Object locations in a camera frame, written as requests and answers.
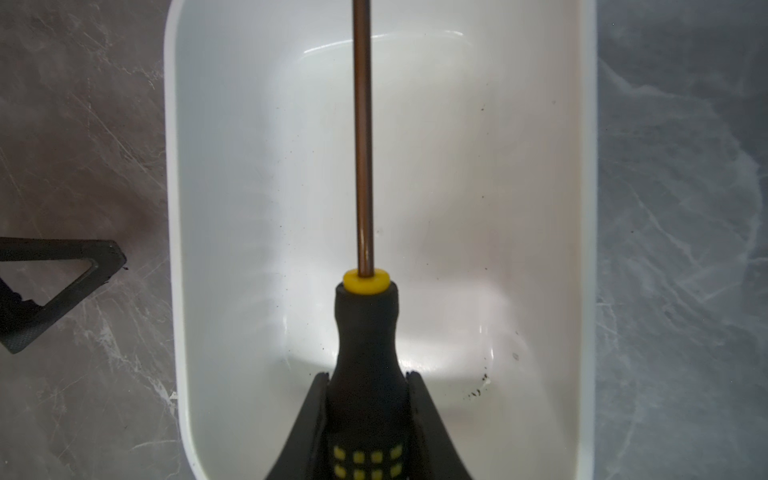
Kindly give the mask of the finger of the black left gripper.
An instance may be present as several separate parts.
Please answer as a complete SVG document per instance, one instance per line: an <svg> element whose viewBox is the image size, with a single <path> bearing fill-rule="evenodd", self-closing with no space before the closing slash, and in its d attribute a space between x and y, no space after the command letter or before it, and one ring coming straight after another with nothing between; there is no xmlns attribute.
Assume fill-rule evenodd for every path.
<svg viewBox="0 0 768 480"><path fill-rule="evenodd" d="M23 299L6 282L1 283L1 344L12 354L23 351L126 264L126 256L112 240L3 237L1 260L90 263L84 273L43 305Z"/></svg>

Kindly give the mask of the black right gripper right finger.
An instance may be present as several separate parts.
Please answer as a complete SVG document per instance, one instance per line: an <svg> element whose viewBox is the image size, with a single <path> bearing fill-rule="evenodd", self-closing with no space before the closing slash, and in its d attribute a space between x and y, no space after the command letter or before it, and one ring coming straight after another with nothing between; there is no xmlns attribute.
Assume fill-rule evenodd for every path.
<svg viewBox="0 0 768 480"><path fill-rule="evenodd" d="M470 480L422 376L406 375L412 440L409 446L409 479Z"/></svg>

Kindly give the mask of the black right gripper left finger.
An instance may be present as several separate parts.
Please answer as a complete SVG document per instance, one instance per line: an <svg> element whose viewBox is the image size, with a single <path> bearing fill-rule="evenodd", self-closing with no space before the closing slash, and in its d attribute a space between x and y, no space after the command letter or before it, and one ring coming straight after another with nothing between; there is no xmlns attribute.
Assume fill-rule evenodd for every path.
<svg viewBox="0 0 768 480"><path fill-rule="evenodd" d="M328 383L328 373L314 377L267 480L330 478L326 441Z"/></svg>

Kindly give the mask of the black yellow handled screwdriver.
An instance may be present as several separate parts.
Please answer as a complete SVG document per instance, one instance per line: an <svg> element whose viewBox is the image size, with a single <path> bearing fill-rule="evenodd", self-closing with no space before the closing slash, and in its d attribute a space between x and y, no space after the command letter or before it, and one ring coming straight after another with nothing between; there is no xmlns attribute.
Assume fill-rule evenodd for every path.
<svg viewBox="0 0 768 480"><path fill-rule="evenodd" d="M404 479L408 388L395 348L397 286L374 265L371 7L352 4L357 266L336 290L328 442L337 479Z"/></svg>

